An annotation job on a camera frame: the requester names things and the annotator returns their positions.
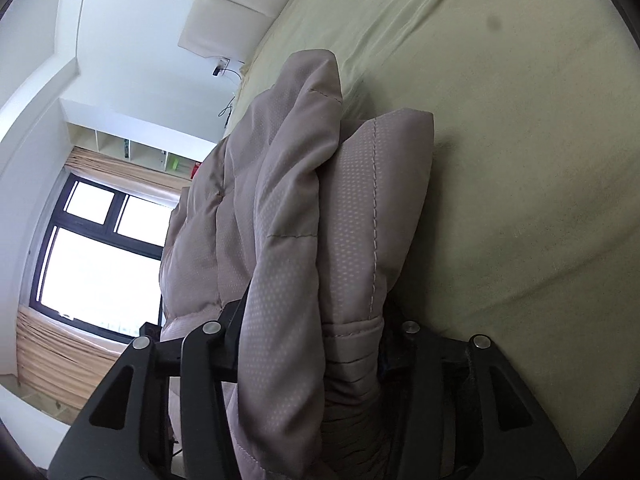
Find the mauve quilted hooded coat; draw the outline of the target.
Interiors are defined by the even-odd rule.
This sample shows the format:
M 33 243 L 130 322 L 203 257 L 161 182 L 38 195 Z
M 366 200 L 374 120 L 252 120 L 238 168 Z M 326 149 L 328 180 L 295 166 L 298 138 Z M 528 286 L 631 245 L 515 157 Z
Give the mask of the mauve quilted hooded coat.
M 175 339 L 246 302 L 224 385 L 247 479 L 378 479 L 383 307 L 426 197 L 434 119 L 343 116 L 334 54 L 292 54 L 202 162 L 160 262 Z

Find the beige window curtain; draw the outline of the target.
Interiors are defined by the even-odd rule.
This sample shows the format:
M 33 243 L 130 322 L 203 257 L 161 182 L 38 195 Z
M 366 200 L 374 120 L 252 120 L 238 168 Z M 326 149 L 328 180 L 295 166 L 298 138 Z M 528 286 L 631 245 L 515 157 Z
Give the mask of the beige window curtain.
M 145 168 L 99 152 L 74 146 L 68 155 L 65 167 L 78 176 L 102 178 L 110 182 L 128 182 L 153 190 L 179 193 L 191 185 L 191 180 L 174 176 L 160 170 Z

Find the red storage box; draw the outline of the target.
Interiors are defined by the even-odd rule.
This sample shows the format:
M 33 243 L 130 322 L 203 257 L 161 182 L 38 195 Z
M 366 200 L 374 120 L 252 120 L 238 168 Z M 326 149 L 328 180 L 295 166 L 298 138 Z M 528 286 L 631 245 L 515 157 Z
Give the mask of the red storage box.
M 200 162 L 194 162 L 194 165 L 193 165 L 192 170 L 191 170 L 191 177 L 190 177 L 191 180 L 193 180 L 195 175 L 198 173 L 198 170 L 200 169 L 200 167 L 201 167 L 201 163 Z

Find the beige bed sheet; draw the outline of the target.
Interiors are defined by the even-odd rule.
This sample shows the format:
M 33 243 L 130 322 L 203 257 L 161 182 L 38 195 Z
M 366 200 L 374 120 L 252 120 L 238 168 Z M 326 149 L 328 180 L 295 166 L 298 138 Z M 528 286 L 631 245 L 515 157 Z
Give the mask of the beige bed sheet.
M 448 337 L 491 336 L 587 467 L 639 388 L 639 50 L 615 6 L 290 0 L 234 116 L 317 48 L 347 117 L 434 116 L 401 304 Z

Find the beige padded headboard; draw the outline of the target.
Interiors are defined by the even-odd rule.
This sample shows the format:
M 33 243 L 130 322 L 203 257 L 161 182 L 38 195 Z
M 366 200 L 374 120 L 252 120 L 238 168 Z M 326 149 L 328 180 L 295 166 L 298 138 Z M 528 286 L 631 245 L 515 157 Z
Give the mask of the beige padded headboard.
M 202 58 L 252 59 L 288 0 L 194 0 L 179 46 Z

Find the white wall shelf unit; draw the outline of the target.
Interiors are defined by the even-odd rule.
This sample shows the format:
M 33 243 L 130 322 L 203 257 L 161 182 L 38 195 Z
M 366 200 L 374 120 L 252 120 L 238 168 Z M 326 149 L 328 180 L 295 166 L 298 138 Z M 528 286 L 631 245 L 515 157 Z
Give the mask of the white wall shelf unit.
M 198 159 L 186 157 L 169 151 L 167 148 L 153 148 L 130 139 L 114 136 L 114 134 L 106 133 L 93 128 L 88 128 L 68 122 L 66 124 L 70 142 L 81 148 L 99 152 L 104 155 L 112 156 L 126 162 L 175 174 L 183 178 L 191 177 L 191 170 L 194 162 L 200 162 Z M 183 160 L 183 170 L 180 172 L 170 171 L 167 169 L 167 159 L 170 155 L 176 155 Z

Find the wall power socket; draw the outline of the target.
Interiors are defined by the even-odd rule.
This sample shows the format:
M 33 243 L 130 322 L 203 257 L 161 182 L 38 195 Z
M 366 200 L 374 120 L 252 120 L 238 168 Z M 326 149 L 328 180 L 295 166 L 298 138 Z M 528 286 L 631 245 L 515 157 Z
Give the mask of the wall power socket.
M 224 58 L 223 56 L 218 58 L 217 64 L 215 65 L 212 71 L 212 75 L 214 77 L 223 75 L 228 70 L 229 63 L 230 63 L 230 60 L 228 58 Z

